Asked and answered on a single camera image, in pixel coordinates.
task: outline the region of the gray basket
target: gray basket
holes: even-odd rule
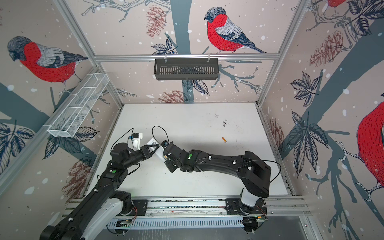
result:
[[[157,80],[216,80],[218,59],[210,58],[155,60],[154,74]]]

